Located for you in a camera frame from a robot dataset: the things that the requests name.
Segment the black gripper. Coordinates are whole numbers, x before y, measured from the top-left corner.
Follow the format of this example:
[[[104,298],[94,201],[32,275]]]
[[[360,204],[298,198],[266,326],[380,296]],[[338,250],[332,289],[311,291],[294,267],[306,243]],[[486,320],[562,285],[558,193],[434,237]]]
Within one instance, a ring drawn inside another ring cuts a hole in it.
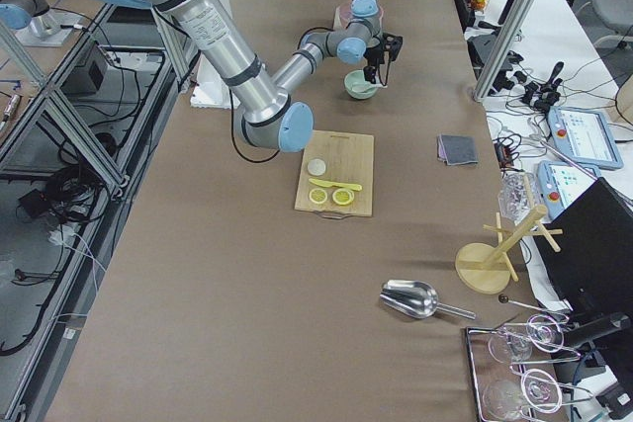
[[[372,37],[370,45],[367,46],[364,58],[367,66],[364,67],[364,78],[367,82],[375,83],[375,68],[385,63],[396,61],[403,47],[404,38],[382,32],[379,36]]]

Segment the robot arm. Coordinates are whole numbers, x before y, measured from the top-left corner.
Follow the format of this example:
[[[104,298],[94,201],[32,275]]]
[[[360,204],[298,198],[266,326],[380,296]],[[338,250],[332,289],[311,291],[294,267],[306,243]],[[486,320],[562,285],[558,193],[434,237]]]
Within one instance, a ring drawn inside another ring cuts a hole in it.
[[[275,75],[270,75],[232,22],[220,0],[101,0],[135,9],[154,8],[172,16],[218,71],[239,101],[233,130],[255,147],[298,152],[311,139],[311,108],[291,93],[328,57],[355,64],[367,61],[366,81],[377,82],[380,64],[397,57],[402,38],[384,33],[376,0],[352,0],[343,30],[312,33]]]

